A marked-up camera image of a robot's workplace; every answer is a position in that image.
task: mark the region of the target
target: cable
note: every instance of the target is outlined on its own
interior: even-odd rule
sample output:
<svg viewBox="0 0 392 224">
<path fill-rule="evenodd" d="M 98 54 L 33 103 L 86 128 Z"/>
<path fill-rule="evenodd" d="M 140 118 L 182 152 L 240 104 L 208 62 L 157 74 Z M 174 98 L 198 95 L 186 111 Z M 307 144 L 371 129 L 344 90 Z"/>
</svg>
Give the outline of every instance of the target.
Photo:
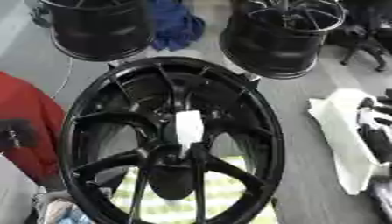
<svg viewBox="0 0 392 224">
<path fill-rule="evenodd" d="M 72 71 L 74 70 L 74 59 L 69 57 L 68 60 L 68 72 L 66 73 L 66 78 L 63 80 L 61 86 L 57 89 L 56 93 L 54 93 L 51 98 L 55 99 L 57 94 L 67 85 L 69 78 L 71 77 Z"/>
</svg>

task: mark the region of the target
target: concrete floor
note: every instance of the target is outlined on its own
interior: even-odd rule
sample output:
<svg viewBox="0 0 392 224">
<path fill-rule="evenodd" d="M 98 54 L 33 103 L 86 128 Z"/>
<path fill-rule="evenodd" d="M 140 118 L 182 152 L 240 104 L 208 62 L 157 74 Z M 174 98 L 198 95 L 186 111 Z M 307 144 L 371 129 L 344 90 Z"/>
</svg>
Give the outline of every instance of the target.
<svg viewBox="0 0 392 224">
<path fill-rule="evenodd" d="M 188 3 L 206 20 L 204 37 L 189 49 L 170 53 L 147 50 L 134 59 L 156 55 L 179 55 L 209 60 L 238 70 L 227 62 L 218 46 L 218 37 L 229 14 L 228 1 Z M 0 2 L 0 70 L 30 81 L 52 95 L 67 73 L 67 56 L 52 45 L 48 30 L 29 22 L 27 9 L 15 0 Z M 375 62 L 359 53 L 349 66 L 338 62 L 344 51 L 325 47 L 315 69 L 296 80 L 262 79 L 258 89 L 272 104 L 281 121 L 286 141 L 286 169 L 276 195 L 279 216 L 285 224 L 377 224 L 364 195 L 346 195 L 338 184 L 331 149 L 317 124 L 305 113 L 311 97 L 326 97 L 342 87 L 362 88 L 380 95 L 392 87 L 392 67 L 375 73 Z M 106 71 L 103 63 L 76 60 L 73 75 L 57 102 L 67 109 L 75 97 Z"/>
</svg>

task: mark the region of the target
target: rim lip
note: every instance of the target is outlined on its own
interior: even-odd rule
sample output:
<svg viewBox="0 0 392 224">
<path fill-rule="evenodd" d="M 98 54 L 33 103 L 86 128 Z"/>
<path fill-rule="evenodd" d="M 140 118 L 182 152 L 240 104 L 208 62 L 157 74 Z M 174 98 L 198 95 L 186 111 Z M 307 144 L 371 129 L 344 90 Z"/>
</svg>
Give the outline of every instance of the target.
<svg viewBox="0 0 392 224">
<path fill-rule="evenodd" d="M 159 58 L 151 58 L 151 59 L 141 59 L 134 62 L 130 62 L 119 66 L 111 71 L 108 71 L 104 75 L 100 76 L 96 79 L 89 87 L 87 87 L 76 99 L 73 106 L 69 109 L 66 119 L 63 122 L 63 128 L 60 134 L 59 140 L 59 147 L 58 147 L 58 155 L 59 155 L 59 164 L 60 164 L 60 172 L 63 182 L 66 184 L 67 190 L 73 196 L 75 201 L 77 202 L 78 206 L 81 208 L 83 212 L 85 212 L 89 217 L 94 219 L 97 223 L 105 223 L 105 224 L 117 224 L 114 220 L 108 217 L 105 213 L 102 213 L 100 209 L 96 209 L 95 205 L 89 201 L 88 197 L 85 197 L 82 190 L 78 187 L 78 183 L 76 179 L 72 177 L 70 172 L 70 164 L 69 162 L 69 155 L 68 150 L 72 147 L 74 135 L 69 135 L 71 131 L 74 131 L 74 123 L 71 122 L 71 119 L 74 116 L 74 113 L 80 113 L 84 107 L 83 105 L 86 102 L 89 102 L 95 95 L 96 91 L 99 90 L 102 86 L 102 83 L 110 76 L 110 75 L 118 75 L 119 74 L 128 74 L 132 71 L 135 71 L 137 67 L 146 65 L 146 64 L 154 64 L 162 61 L 174 63 L 184 64 L 201 64 L 203 66 L 209 66 L 214 71 L 220 72 L 221 74 L 226 74 L 231 78 L 233 81 L 238 81 L 239 85 L 243 85 L 244 87 L 247 86 L 247 83 L 238 77 L 235 73 L 227 70 L 222 66 L 218 66 L 209 62 L 205 62 L 199 59 L 192 59 L 192 58 L 184 58 L 184 57 L 159 57 Z M 281 130 L 279 121 L 277 120 L 277 116 L 275 115 L 272 107 L 267 103 L 265 98 L 258 93 L 253 88 L 248 88 L 249 92 L 253 97 L 255 97 L 255 102 L 258 104 L 257 107 L 260 111 L 265 114 L 266 122 L 272 128 L 273 131 L 273 138 L 271 139 L 272 147 L 271 147 L 271 166 L 267 171 L 267 180 L 270 182 L 270 185 L 265 188 L 264 193 L 260 196 L 260 199 L 257 203 L 255 203 L 248 211 L 244 211 L 242 214 L 235 214 L 238 215 L 236 217 L 237 220 L 232 220 L 230 223 L 233 224 L 243 224 L 248 223 L 252 220 L 257 214 L 260 213 L 261 209 L 265 207 L 265 205 L 270 201 L 271 197 L 273 196 L 277 186 L 280 183 L 280 180 L 283 176 L 284 171 L 284 136 Z M 224 220 L 212 218 L 207 221 L 210 224 L 221 224 L 225 223 Z M 148 223 L 143 221 L 137 221 L 136 223 Z"/>
<path fill-rule="evenodd" d="M 76 6 L 67 6 L 60 3 L 54 3 L 52 0 L 39 0 L 43 4 L 50 5 L 52 7 L 57 7 L 65 10 L 70 11 L 106 11 L 106 10 L 113 10 L 117 8 L 127 7 L 135 4 L 135 1 L 129 1 L 127 3 L 123 3 L 120 5 L 112 5 L 112 6 L 102 6 L 102 7 L 91 7 L 91 8 L 83 8 L 83 7 L 76 7 Z"/>
<path fill-rule="evenodd" d="M 64 53 L 65 55 L 75 58 L 77 60 L 86 60 L 86 61 L 95 61 L 95 62 L 106 62 L 106 61 L 113 61 L 113 60 L 122 60 L 122 59 L 126 59 L 130 56 L 136 55 L 138 53 L 141 53 L 143 51 L 145 51 L 149 45 L 152 43 L 152 41 L 154 40 L 154 37 L 152 35 L 152 33 L 150 32 L 148 35 L 148 38 L 146 39 L 145 43 L 143 45 L 138 45 L 134 48 L 131 48 L 127 51 L 122 51 L 122 52 L 118 52 L 118 53 L 113 53 L 110 54 L 108 56 L 105 57 L 94 57 L 94 56 L 89 56 L 87 54 L 81 54 L 81 53 L 77 53 L 77 52 L 72 52 L 67 50 L 64 46 L 61 45 L 61 43 L 55 38 L 55 29 L 51 30 L 51 39 L 52 42 L 54 44 L 54 46 L 61 51 L 62 53 Z"/>
<path fill-rule="evenodd" d="M 228 50 L 228 43 L 227 43 L 227 34 L 226 29 L 220 35 L 220 49 L 223 51 L 225 56 L 234 64 L 241 67 L 242 69 L 251 72 L 252 74 L 256 74 L 265 78 L 274 79 L 274 80 L 290 80 L 300 78 L 306 74 L 308 74 L 316 65 L 319 58 L 319 54 L 317 53 L 312 60 L 311 64 L 303 70 L 299 70 L 297 72 L 292 73 L 279 73 L 274 72 L 273 70 L 264 70 L 261 68 L 257 68 L 255 66 L 251 66 L 249 63 L 246 63 L 241 57 L 235 56 Z"/>
</svg>

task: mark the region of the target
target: striped towel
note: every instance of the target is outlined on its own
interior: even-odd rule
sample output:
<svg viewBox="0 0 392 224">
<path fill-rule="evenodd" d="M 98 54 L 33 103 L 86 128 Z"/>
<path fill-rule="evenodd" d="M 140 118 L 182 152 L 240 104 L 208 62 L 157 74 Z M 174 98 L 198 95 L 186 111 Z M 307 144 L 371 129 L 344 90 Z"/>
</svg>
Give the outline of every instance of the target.
<svg viewBox="0 0 392 224">
<path fill-rule="evenodd" d="M 224 157 L 223 160 L 245 170 L 245 162 L 242 157 Z M 130 211 L 137 171 L 137 168 L 129 168 L 127 175 L 111 199 L 113 204 L 126 213 Z M 208 219 L 228 209 L 245 190 L 245 186 L 237 179 L 217 172 L 207 172 L 205 181 L 206 217 Z M 193 192 L 182 200 L 168 201 L 158 197 L 148 185 L 144 192 L 140 212 L 144 221 L 152 223 L 192 223 L 196 217 L 195 194 Z M 277 217 L 272 205 L 269 203 L 250 223 L 277 224 Z"/>
</svg>

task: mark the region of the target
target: black wheel rim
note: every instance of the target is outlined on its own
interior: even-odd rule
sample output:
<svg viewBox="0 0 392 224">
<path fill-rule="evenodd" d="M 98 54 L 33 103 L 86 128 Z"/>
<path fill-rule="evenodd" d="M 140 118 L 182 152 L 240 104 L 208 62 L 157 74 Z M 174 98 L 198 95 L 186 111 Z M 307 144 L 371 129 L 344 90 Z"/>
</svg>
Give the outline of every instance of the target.
<svg viewBox="0 0 392 224">
<path fill-rule="evenodd" d="M 144 88 L 143 81 L 149 83 L 150 88 L 141 95 L 165 91 L 154 102 L 146 102 L 143 97 L 144 101 L 136 101 L 135 97 L 139 96 L 134 93 L 142 92 L 137 87 Z M 152 81 L 160 83 L 162 88 L 154 88 Z M 216 88 L 222 92 L 215 92 L 216 96 L 208 92 Z M 113 107 L 114 104 L 110 103 L 116 99 L 121 99 L 121 103 Z M 159 106 L 152 109 L 154 103 Z M 149 223 L 138 217 L 138 205 L 151 169 L 158 167 L 155 163 L 158 153 L 178 147 L 162 134 L 166 127 L 162 119 L 169 117 L 170 120 L 170 115 L 185 109 L 198 109 L 206 126 L 203 142 L 194 144 L 189 155 L 179 163 L 192 172 L 198 208 L 195 223 L 248 223 L 263 209 L 276 190 L 284 169 L 283 135 L 270 105 L 246 80 L 221 66 L 197 59 L 155 58 L 125 64 L 98 78 L 78 97 L 64 122 L 59 145 L 62 177 L 77 204 L 91 219 L 98 223 Z M 238 115 L 248 118 L 244 116 L 238 122 Z M 99 161 L 88 161 L 88 143 L 92 142 L 88 141 L 91 139 L 88 133 L 97 130 L 97 123 L 132 126 L 138 134 L 139 146 L 136 150 L 126 150 Z M 221 132 L 246 136 L 253 141 L 255 147 L 244 148 L 248 158 L 253 159 L 253 174 L 208 152 L 217 133 Z M 139 167 L 130 213 L 111 204 L 98 190 L 99 183 L 95 183 L 97 172 L 120 165 Z M 247 188 L 228 210 L 209 220 L 205 217 L 203 186 L 206 171 L 239 179 Z"/>
</svg>

